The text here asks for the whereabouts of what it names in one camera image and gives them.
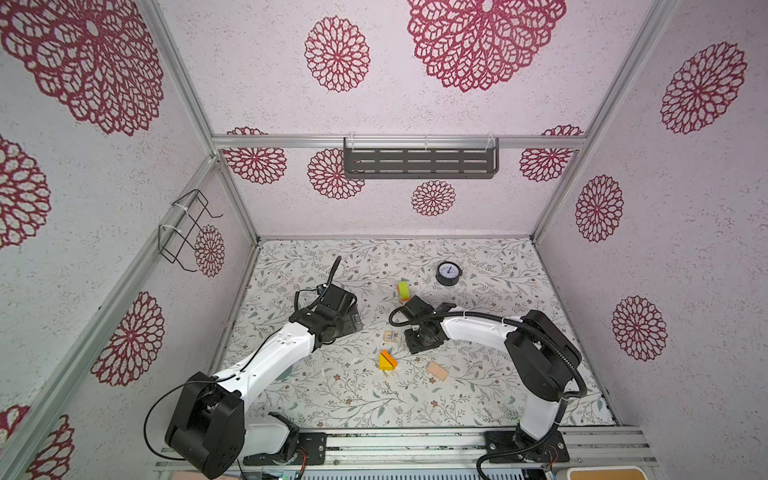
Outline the natural wood rectangular block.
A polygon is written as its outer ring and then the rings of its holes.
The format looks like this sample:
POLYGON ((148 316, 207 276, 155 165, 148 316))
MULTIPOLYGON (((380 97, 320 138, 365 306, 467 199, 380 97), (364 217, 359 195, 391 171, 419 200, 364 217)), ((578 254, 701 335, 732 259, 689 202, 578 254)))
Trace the natural wood rectangular block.
POLYGON ((427 372, 429 375, 439 381, 445 381, 449 376, 449 372, 444 367, 435 362, 430 362, 427 365, 427 372))

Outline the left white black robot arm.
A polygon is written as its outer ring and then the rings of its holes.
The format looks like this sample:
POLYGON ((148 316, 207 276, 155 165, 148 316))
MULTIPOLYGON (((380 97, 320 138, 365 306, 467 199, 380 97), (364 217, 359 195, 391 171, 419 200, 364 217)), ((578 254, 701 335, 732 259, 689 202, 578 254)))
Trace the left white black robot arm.
POLYGON ((213 375, 197 372, 180 392, 165 444, 208 479, 236 461, 265 456, 276 463, 302 461, 300 428, 279 413, 246 419, 262 392, 294 364, 319 348, 362 329, 357 297, 329 282, 318 297, 298 307, 289 320, 247 357, 213 375))

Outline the green wood block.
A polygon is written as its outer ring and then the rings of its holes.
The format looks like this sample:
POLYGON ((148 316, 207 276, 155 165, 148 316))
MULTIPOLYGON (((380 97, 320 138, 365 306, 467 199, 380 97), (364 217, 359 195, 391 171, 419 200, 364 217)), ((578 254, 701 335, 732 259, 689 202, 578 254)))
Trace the green wood block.
POLYGON ((397 291, 399 299, 404 297, 411 298, 410 288, 407 281, 400 281, 397 285, 397 291))

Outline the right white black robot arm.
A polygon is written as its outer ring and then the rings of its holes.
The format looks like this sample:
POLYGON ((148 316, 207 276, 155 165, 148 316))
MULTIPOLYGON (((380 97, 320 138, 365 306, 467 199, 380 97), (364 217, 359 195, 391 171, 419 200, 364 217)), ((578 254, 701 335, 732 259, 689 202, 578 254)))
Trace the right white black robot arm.
POLYGON ((588 393, 578 370, 582 356, 565 334, 541 311, 501 317, 462 310, 453 303, 433 307, 415 296, 388 318, 403 327, 410 353, 437 349, 446 342, 466 341, 508 354, 527 389, 523 413, 512 430, 484 435, 486 463, 530 462, 553 465, 570 459, 559 431, 568 403, 588 393))

